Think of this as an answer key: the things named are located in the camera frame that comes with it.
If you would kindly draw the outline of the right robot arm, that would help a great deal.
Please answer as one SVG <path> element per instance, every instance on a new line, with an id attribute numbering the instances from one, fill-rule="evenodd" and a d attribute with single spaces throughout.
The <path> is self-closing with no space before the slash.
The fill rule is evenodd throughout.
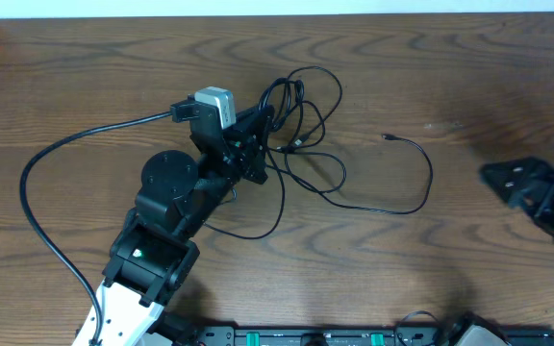
<path id="1" fill-rule="evenodd" d="M 487 163 L 479 173 L 483 183 L 504 204 L 511 209 L 522 209 L 554 242 L 554 167 L 551 164 L 527 157 Z"/>

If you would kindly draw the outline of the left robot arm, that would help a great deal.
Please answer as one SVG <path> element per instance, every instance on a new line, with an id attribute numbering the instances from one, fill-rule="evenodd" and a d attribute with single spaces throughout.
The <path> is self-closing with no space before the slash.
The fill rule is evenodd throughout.
<path id="1" fill-rule="evenodd" d="M 165 312 L 199 257 L 192 238 L 240 180 L 263 184 L 266 141 L 275 110 L 252 107 L 222 128 L 215 106 L 186 100 L 169 116 L 190 124 L 190 138 L 201 153 L 169 150 L 149 159 L 141 188 L 110 260 L 91 309 L 77 332 L 77 345 L 136 345 L 156 334 L 171 345 L 197 345 L 201 330 Z"/>

